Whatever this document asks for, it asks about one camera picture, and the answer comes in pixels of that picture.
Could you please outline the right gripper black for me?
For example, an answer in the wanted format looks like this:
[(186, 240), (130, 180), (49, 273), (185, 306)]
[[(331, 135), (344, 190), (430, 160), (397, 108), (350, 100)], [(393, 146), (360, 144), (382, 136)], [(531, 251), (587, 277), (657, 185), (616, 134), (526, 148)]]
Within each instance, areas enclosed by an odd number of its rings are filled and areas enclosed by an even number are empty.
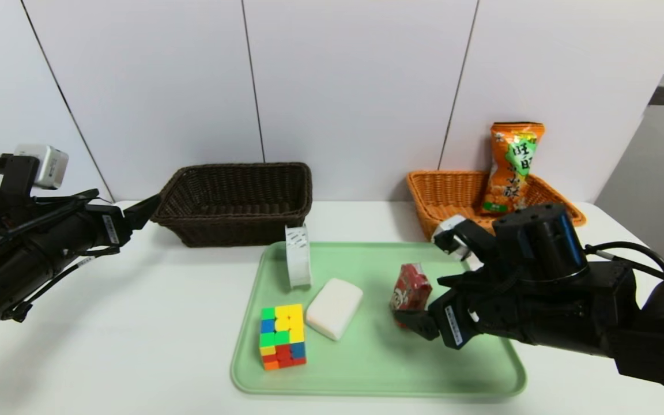
[(474, 337), (488, 335), (508, 338), (515, 321), (515, 292), (495, 292), (483, 284), (481, 270), (437, 279), (448, 290), (427, 310), (394, 310), (399, 326), (427, 341), (440, 335), (446, 347), (463, 349)]

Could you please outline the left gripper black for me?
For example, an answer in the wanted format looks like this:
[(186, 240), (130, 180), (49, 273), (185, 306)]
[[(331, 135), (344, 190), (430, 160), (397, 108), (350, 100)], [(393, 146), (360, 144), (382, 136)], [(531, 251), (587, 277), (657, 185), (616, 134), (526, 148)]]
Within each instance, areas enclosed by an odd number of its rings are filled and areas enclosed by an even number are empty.
[(115, 206), (87, 205), (25, 237), (28, 271), (51, 278), (80, 257), (110, 255), (143, 229), (161, 204), (156, 194), (122, 211)]

